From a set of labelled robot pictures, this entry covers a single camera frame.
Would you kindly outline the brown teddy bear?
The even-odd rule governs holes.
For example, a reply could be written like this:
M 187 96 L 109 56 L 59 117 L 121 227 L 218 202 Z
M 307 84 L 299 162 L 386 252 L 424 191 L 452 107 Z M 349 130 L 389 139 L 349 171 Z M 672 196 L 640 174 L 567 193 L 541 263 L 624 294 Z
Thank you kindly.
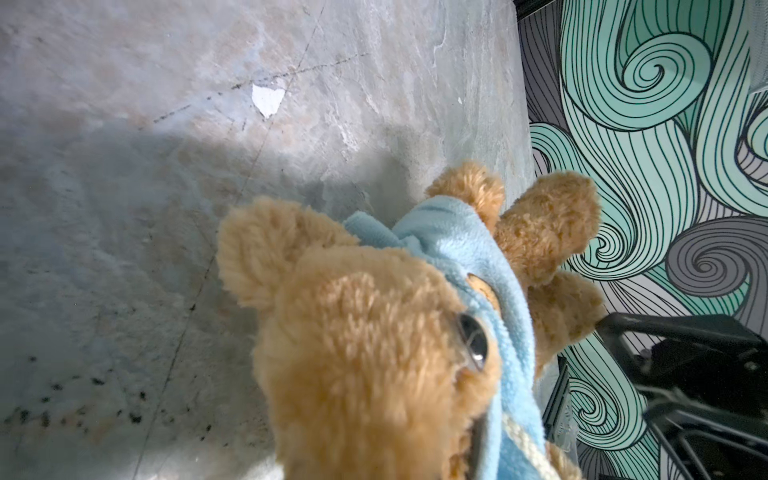
M 598 233 L 594 181 L 550 173 L 507 204 L 502 181 L 467 162 L 423 201 L 436 196 L 471 206 L 512 268 L 532 319 L 535 385 L 606 313 L 601 291 L 564 269 Z M 492 332 L 436 267 L 366 246 L 343 222 L 261 196 L 218 231 L 223 286 L 256 313 L 254 376 L 284 476 L 477 479 L 480 422 L 502 374 Z M 580 478 L 544 434 L 556 479 Z

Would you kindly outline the light blue fleece hoodie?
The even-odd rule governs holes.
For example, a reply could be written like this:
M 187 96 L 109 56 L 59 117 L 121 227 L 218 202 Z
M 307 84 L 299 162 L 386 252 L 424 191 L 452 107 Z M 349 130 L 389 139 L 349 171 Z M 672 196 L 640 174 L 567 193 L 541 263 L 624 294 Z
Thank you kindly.
M 364 212 L 343 222 L 362 244 L 404 248 L 440 270 L 458 290 L 470 315 L 492 332 L 502 374 L 480 422 L 477 479 L 556 479 L 541 413 L 533 395 L 535 338 L 521 286 L 475 210 L 436 196 L 418 204 L 388 228 Z

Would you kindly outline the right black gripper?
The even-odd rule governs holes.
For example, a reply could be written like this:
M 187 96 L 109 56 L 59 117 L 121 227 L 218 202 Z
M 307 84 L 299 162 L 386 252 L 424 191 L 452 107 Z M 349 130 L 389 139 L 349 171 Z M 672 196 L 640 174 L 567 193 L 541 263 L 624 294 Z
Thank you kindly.
M 646 397 L 645 423 L 684 478 L 766 478 L 763 337 L 722 314 L 611 313 L 596 331 Z

